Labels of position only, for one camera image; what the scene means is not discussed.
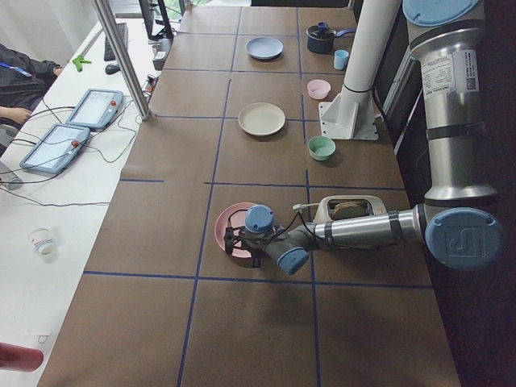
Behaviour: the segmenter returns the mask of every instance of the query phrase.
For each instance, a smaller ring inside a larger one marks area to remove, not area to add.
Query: black pot
[[[327,54],[333,50],[333,41],[335,38],[355,32],[355,29],[337,32],[329,28],[326,22],[321,22],[318,23],[317,26],[309,27],[308,30],[306,30],[306,35],[308,36],[306,46],[310,51],[316,54]]]

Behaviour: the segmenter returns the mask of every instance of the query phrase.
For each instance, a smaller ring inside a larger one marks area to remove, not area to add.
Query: keyboard
[[[116,27],[119,29],[123,44],[127,48],[127,43],[129,42],[129,31],[127,30],[127,23],[117,23]],[[104,61],[109,62],[110,60],[115,60],[115,57],[113,48],[111,47],[111,44],[106,37],[106,42],[104,43]]]

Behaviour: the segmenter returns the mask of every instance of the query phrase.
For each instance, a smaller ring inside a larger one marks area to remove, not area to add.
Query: white plate
[[[285,125],[285,113],[272,103],[252,103],[240,111],[239,125],[250,135],[272,135]]]

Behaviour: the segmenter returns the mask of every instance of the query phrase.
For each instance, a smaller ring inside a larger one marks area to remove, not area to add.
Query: label
[[[476,69],[475,50],[454,52],[453,63],[455,64],[457,93],[478,92],[478,71]]]
[[[154,59],[155,60],[162,60],[163,58],[165,58],[167,56],[167,52],[166,51],[158,51],[156,53],[156,56],[154,56]]]
[[[462,50],[431,60],[421,66],[425,99],[434,95],[478,92],[475,50]]]
[[[451,54],[426,62],[421,66],[424,98],[455,91],[455,74]]]

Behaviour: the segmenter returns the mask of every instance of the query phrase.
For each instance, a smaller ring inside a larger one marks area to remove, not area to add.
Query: paper cup
[[[29,234],[29,242],[32,243],[34,249],[42,256],[52,254],[56,250],[56,242],[54,242],[52,234],[46,228],[38,228]]]

